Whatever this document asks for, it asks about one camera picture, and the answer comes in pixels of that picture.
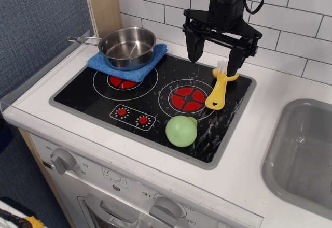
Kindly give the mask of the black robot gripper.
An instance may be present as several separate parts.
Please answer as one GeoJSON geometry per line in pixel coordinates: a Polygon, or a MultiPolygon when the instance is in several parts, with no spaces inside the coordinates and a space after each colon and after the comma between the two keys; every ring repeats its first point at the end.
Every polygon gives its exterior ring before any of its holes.
{"type": "Polygon", "coordinates": [[[254,15],[262,3],[250,10],[246,0],[210,0],[209,9],[184,10],[188,58],[197,62],[203,54],[206,40],[230,48],[227,76],[234,76],[249,56],[255,56],[262,33],[243,20],[243,13],[254,15]]]}

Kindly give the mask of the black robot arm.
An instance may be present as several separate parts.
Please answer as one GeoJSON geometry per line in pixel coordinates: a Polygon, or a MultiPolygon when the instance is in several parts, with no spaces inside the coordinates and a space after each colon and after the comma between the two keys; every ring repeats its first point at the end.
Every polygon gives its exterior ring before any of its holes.
{"type": "Polygon", "coordinates": [[[250,10],[246,0],[210,0],[207,11],[184,10],[188,58],[195,63],[203,54],[205,41],[227,47],[227,76],[234,76],[245,59],[257,53],[257,43],[262,38],[261,32],[244,21],[243,13],[254,15],[263,4],[261,1],[255,10],[250,10]]]}

